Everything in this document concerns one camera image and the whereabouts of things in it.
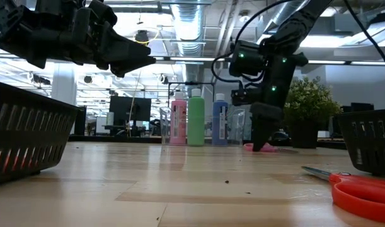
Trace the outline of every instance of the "table surface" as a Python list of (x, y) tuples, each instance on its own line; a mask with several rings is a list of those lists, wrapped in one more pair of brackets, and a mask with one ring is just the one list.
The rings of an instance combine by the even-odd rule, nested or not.
[(368, 175), (325, 148), (68, 143), (56, 167), (0, 185), (0, 226), (385, 226), (333, 205), (303, 165)]

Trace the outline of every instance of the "orange scissors handle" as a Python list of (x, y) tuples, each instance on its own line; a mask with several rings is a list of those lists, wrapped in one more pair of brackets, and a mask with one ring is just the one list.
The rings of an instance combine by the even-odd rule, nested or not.
[(385, 181), (353, 176), (330, 175), (333, 202), (360, 217), (385, 223)]

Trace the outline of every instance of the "bottle cap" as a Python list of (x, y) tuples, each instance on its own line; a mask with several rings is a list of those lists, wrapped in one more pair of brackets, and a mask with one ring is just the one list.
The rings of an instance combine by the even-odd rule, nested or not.
[(175, 92), (174, 96), (175, 96), (175, 99), (178, 99), (178, 100), (184, 99), (184, 93), (179, 92), (179, 91)]
[(216, 101), (224, 101), (224, 94), (223, 93), (216, 94)]
[(200, 97), (200, 89), (199, 88), (192, 89), (192, 97)]

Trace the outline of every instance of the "blue paint bottle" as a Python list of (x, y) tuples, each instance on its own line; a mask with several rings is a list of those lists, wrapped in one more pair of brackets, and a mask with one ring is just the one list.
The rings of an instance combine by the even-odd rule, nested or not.
[(227, 145), (227, 108), (229, 104), (224, 101), (224, 94), (216, 94), (213, 103), (212, 145)]

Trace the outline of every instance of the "potted plant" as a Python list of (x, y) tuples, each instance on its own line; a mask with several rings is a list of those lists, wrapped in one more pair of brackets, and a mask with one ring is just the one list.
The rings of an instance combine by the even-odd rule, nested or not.
[(330, 89), (320, 84), (319, 77), (293, 81), (284, 108), (293, 147), (316, 148), (318, 129), (340, 111), (340, 105), (332, 100)]

